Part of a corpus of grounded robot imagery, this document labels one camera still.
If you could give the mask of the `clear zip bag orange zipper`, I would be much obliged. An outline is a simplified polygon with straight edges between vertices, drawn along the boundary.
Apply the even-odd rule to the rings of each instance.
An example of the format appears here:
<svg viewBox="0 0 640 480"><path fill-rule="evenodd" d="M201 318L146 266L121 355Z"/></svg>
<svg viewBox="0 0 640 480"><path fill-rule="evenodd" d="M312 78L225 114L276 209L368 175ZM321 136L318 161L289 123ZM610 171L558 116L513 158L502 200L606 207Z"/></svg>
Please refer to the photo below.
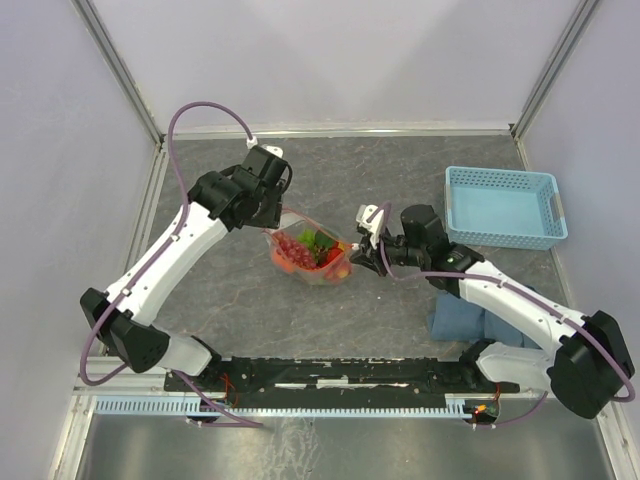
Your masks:
<svg viewBox="0 0 640 480"><path fill-rule="evenodd" d="M275 229L264 229L272 263L314 286L339 285L353 273L353 245L312 218L284 209Z"/></svg>

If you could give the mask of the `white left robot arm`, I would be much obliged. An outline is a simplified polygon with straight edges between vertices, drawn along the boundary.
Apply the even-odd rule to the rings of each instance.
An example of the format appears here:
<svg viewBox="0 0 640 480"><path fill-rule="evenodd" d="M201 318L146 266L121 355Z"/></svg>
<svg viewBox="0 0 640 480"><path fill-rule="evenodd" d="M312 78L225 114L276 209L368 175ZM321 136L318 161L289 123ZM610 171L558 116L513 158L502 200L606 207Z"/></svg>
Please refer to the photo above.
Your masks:
<svg viewBox="0 0 640 480"><path fill-rule="evenodd" d="M202 175L169 227L106 290L89 288L80 304L103 343L136 373L177 370L198 389L221 378L220 357L193 336L155 326L159 310L193 265L229 232L244 226L276 228L291 165L275 146L254 146L240 165Z"/></svg>

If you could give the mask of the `orange peach fruit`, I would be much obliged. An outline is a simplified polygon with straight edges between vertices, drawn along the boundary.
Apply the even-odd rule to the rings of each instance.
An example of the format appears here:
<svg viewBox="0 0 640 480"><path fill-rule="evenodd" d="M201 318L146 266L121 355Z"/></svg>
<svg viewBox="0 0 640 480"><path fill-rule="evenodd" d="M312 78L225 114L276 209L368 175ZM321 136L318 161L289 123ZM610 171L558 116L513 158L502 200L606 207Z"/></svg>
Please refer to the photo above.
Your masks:
<svg viewBox="0 0 640 480"><path fill-rule="evenodd" d="M284 256L277 248L272 249L270 255L272 262L282 271L287 274L295 272L295 264Z"/></svg>

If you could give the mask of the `green grape bunch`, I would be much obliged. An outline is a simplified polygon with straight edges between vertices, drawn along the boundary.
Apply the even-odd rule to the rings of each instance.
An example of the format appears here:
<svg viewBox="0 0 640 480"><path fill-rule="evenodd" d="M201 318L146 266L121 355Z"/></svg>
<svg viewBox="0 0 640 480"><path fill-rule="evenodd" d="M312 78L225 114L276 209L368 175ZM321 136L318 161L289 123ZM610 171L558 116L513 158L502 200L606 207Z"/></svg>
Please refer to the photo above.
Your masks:
<svg viewBox="0 0 640 480"><path fill-rule="evenodd" d="M336 241L322 230L305 229L297 240L309 250L328 250L336 244Z"/></svg>

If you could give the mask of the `red cherry bunch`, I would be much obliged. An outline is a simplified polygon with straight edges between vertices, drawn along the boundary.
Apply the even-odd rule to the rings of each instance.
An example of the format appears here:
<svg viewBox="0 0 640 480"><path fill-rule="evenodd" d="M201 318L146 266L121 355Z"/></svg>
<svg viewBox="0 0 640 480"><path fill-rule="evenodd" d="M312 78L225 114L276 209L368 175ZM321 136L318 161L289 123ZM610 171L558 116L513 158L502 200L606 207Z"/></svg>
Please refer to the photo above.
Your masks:
<svg viewBox="0 0 640 480"><path fill-rule="evenodd" d="M324 268L330 265L336 258L340 257L344 253L344 245L336 244L330 248L323 249L319 252L318 266Z"/></svg>

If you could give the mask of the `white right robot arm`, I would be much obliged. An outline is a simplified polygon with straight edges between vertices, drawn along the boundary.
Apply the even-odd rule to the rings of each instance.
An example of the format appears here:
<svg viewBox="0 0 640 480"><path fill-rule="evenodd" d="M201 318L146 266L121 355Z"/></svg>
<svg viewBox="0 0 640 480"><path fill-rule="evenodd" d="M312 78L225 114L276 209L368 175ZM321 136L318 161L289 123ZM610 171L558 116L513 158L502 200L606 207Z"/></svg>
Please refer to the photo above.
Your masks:
<svg viewBox="0 0 640 480"><path fill-rule="evenodd" d="M536 345L478 342L475 356L458 368L463 386L481 391L507 382L540 390L586 419L611 402L635 400L635 367L611 315L565 307L510 278L478 252L450 241L430 205L406 208L397 236L387 229L389 214L389 204L360 206L356 225L362 238L352 263L380 276L391 275L395 266L411 267L414 278L495 314Z"/></svg>

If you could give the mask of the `purple grape bunch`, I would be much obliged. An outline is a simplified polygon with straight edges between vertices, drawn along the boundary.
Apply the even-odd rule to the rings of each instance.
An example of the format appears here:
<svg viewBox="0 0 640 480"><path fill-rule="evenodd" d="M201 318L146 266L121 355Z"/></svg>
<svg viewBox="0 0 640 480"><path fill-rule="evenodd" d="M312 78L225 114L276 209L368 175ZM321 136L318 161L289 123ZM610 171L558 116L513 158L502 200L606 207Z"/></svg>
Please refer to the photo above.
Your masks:
<svg viewBox="0 0 640 480"><path fill-rule="evenodd" d="M284 232L274 234L274 239L281 251L296 266L312 270L317 267L311 250L301 244L296 238Z"/></svg>

